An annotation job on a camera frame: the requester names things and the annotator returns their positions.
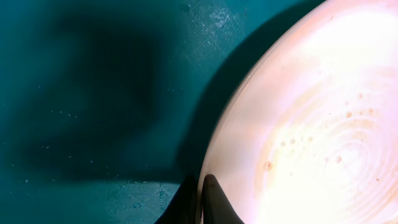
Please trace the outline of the white plate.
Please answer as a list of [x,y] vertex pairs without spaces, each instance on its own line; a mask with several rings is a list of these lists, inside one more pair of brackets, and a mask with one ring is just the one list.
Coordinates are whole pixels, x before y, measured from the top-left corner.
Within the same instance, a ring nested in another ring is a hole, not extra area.
[[225,108],[200,178],[244,223],[397,222],[397,1],[321,3]]

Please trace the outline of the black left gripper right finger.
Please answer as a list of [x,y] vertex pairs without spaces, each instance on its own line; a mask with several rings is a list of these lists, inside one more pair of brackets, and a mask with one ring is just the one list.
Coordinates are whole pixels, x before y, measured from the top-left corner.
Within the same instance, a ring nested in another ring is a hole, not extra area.
[[213,174],[204,178],[201,207],[204,224],[244,224]]

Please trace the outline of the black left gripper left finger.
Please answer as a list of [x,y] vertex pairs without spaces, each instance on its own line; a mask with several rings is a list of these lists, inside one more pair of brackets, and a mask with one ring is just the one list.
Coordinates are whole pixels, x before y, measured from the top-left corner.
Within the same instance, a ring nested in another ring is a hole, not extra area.
[[192,176],[184,179],[155,224],[194,224],[197,185],[197,180]]

